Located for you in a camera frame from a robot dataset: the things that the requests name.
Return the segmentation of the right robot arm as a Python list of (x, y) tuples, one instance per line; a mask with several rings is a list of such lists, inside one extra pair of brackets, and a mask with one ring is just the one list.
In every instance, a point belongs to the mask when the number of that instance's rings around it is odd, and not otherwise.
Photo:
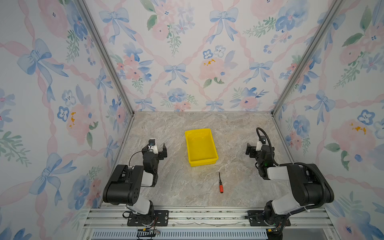
[(291, 190), (279, 199), (268, 201), (261, 212), (248, 211), (245, 218), (253, 226), (265, 225), (280, 230), (287, 225), (290, 216), (331, 203), (335, 196), (315, 164), (277, 166), (273, 161), (274, 150), (265, 144), (247, 144), (246, 155), (256, 160), (255, 166), (263, 180), (288, 181)]

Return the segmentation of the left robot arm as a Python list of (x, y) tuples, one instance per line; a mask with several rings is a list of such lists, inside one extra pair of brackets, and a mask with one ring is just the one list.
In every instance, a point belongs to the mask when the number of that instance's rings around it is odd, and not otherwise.
[(103, 202), (112, 205), (125, 205), (123, 218), (128, 227), (166, 227), (169, 211), (155, 210), (152, 201), (140, 195), (141, 188), (153, 188), (158, 181), (159, 162), (168, 157), (166, 145), (157, 149), (154, 140), (144, 147), (143, 164), (130, 167), (117, 165), (103, 191)]

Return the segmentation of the red handled screwdriver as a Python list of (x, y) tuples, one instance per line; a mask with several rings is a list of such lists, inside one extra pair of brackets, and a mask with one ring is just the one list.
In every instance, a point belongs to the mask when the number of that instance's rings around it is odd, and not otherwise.
[(224, 187), (223, 187), (223, 183), (222, 183), (222, 179), (221, 179), (221, 174), (219, 173), (219, 189), (220, 189), (220, 193), (223, 194), (224, 193)]

